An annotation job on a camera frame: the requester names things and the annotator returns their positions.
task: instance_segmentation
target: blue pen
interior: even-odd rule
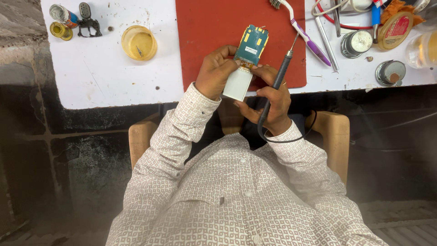
[[[372,5],[372,26],[373,26],[373,43],[378,43],[378,26],[381,23],[381,7],[375,3]]]

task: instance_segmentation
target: white table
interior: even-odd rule
[[[313,2],[305,0],[306,32],[325,50],[316,23],[310,14]],[[47,28],[53,22],[49,14],[52,4],[61,4],[80,16],[79,2],[41,0]],[[92,18],[100,23],[102,37],[78,37],[78,28],[73,30],[73,39],[67,42],[49,34],[56,84],[62,105],[67,109],[87,109],[179,101],[184,90],[174,0],[89,0],[88,4],[91,7]],[[341,15],[340,20],[345,24],[370,25],[370,14]],[[419,35],[419,32],[412,30],[407,40],[392,51],[383,52],[372,48],[359,58],[348,59],[340,53],[341,38],[335,36],[334,25],[324,18],[322,22],[326,22],[324,27],[340,70],[333,73],[331,67],[319,62],[307,49],[307,85],[291,88],[290,93],[381,87],[375,79],[376,67],[387,60],[404,62],[404,51],[408,41]],[[158,51],[152,60],[135,61],[123,52],[120,44],[121,35],[131,25],[146,26],[154,33]],[[114,30],[108,31],[108,26],[112,26]],[[368,62],[365,59],[367,56],[372,56],[374,60]],[[407,65],[403,86],[435,84],[436,79],[437,70],[418,70]]]

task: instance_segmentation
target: person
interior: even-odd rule
[[[325,151],[304,139],[252,151],[243,136],[230,134],[184,165],[191,143],[200,140],[220,104],[229,74],[241,64],[227,58],[236,49],[227,45],[207,55],[196,82],[162,119],[133,169],[106,245],[386,246],[345,196],[345,185],[326,166]],[[252,73],[272,85],[277,70],[258,65]],[[264,123],[268,139],[302,135],[287,116],[285,85],[264,87],[257,95],[271,102]],[[235,105],[258,122],[260,110]]]

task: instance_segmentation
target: hand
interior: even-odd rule
[[[227,59],[228,56],[235,55],[236,46],[225,45],[216,49],[203,59],[194,86],[205,97],[217,101],[225,88],[229,75],[238,69],[241,61]]]
[[[259,64],[257,67],[252,67],[252,73],[261,77],[269,86],[272,86],[276,78],[277,70],[274,67]],[[278,90],[269,86],[257,90],[258,96],[266,97],[270,100],[271,107],[263,126],[267,128],[273,136],[283,134],[291,126],[291,120],[287,115],[291,103],[290,92],[284,83],[285,80],[282,81]],[[236,100],[234,104],[240,108],[240,112],[244,117],[252,123],[258,124],[263,109],[256,111],[249,108],[245,102],[238,100]]]

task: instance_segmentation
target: shirt sleeve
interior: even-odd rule
[[[113,220],[107,246],[145,241],[158,215],[177,189],[179,173],[205,125],[221,102],[203,96],[192,83],[178,106],[167,111],[136,163],[126,188],[123,211]]]
[[[287,141],[301,137],[296,124],[269,140]],[[358,206],[346,197],[338,174],[326,165],[326,152],[301,139],[292,143],[270,143],[278,161],[285,165],[298,196],[319,212],[342,245],[384,245],[363,222]]]

